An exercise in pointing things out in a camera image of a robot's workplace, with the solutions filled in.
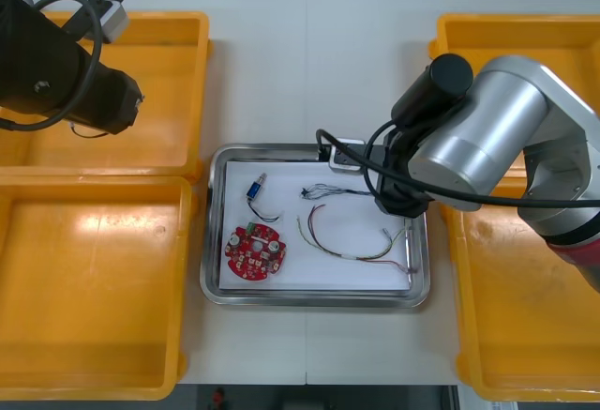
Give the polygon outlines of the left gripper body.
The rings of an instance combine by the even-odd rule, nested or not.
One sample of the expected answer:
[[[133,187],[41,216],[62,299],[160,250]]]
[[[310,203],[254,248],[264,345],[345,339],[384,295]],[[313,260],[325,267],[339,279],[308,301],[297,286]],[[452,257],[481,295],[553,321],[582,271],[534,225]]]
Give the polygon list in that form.
[[[125,72],[100,68],[82,100],[82,124],[113,135],[131,127],[142,102],[142,91]]]

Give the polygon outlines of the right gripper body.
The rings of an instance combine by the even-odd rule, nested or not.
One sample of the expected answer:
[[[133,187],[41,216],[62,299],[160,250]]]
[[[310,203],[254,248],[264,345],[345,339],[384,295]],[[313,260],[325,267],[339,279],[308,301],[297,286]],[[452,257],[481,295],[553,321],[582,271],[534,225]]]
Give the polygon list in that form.
[[[428,198],[383,175],[378,176],[375,191],[376,204],[389,215],[414,219],[428,210]]]

